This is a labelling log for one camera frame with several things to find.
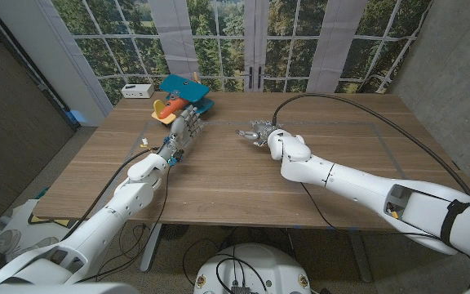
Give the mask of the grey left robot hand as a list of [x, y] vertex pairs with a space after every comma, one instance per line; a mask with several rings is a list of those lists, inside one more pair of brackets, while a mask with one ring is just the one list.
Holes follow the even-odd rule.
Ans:
[[190, 105], [171, 124], [168, 140], [157, 151], [157, 155], [167, 162], [179, 162], [184, 150], [191, 144], [203, 128], [197, 108]]

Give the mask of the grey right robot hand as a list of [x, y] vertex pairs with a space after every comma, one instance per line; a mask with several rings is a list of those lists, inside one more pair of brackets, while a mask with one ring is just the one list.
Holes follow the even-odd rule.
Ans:
[[247, 140], [252, 140], [254, 145], [259, 147], [266, 145], [270, 134], [277, 130], [277, 126], [270, 121], [254, 120], [250, 122], [250, 125], [249, 131], [236, 130], [236, 133]]

